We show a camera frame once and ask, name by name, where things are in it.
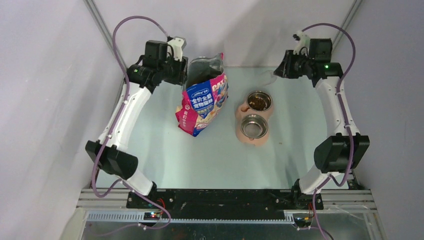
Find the pet food bag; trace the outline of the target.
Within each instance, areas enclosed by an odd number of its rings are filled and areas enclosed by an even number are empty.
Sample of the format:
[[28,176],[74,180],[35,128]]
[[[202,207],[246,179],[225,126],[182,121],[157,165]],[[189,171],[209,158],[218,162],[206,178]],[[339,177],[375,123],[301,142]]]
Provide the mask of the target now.
[[183,85],[181,105],[175,112],[178,127],[193,137],[199,135],[225,105],[228,88],[224,53],[193,59]]

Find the clear plastic scoop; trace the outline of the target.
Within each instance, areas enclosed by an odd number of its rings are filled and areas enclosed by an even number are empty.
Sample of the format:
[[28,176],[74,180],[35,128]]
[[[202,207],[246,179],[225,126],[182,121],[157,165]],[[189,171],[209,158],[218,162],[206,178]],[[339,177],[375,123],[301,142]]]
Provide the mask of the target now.
[[274,70],[265,70],[256,77],[258,86],[264,87],[275,83],[277,76],[274,75]]

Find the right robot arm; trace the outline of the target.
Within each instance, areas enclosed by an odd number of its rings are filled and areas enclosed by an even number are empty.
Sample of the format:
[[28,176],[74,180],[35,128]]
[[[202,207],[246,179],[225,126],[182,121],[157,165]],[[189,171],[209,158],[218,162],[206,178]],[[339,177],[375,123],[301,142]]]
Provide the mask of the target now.
[[333,62],[333,43],[329,38],[310,38],[294,34],[294,49],[285,51],[273,74],[284,79],[307,77],[323,107],[327,138],[313,153],[314,166],[297,182],[299,190],[291,194],[291,204],[304,209],[311,194],[318,193],[326,180],[355,169],[370,146],[367,135],[360,133],[350,112],[338,62]]

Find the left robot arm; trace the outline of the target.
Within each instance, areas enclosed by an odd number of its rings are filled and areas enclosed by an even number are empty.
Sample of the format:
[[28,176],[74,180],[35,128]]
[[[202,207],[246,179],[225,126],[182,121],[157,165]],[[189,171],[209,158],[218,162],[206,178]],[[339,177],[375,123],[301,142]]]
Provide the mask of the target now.
[[182,37],[169,37],[166,42],[147,41],[144,54],[125,70],[119,102],[107,126],[97,141],[89,140],[85,145],[95,166],[140,193],[138,201],[145,208],[153,208],[158,202],[158,194],[152,191],[156,184],[143,174],[138,158],[127,153],[128,143],[155,88],[162,82],[179,86],[186,82],[186,44]]

